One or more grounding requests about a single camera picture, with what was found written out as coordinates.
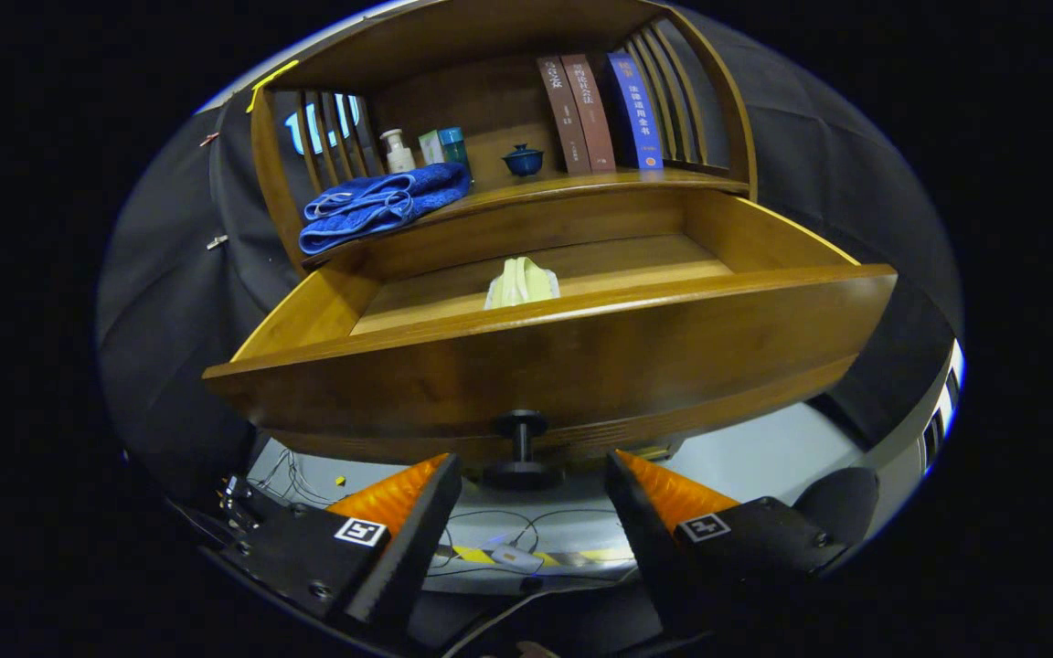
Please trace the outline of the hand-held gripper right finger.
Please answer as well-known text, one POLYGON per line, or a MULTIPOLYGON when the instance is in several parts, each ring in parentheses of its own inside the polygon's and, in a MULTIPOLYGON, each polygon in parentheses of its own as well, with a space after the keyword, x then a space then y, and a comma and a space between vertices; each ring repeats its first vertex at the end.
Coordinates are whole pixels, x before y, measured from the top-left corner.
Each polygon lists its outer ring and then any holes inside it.
POLYGON ((776 497, 739 503, 622 450, 605 492, 657 617, 672 633, 748 629, 843 557, 835 533, 776 497))

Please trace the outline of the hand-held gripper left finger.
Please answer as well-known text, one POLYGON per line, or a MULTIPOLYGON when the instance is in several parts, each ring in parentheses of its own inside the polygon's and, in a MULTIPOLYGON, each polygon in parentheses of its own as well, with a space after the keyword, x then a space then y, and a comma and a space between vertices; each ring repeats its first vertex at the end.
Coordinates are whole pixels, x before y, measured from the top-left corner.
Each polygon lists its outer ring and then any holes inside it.
POLYGON ((280 509, 216 560, 311 621, 406 629, 462 488, 459 457, 438 454, 323 509, 280 509))

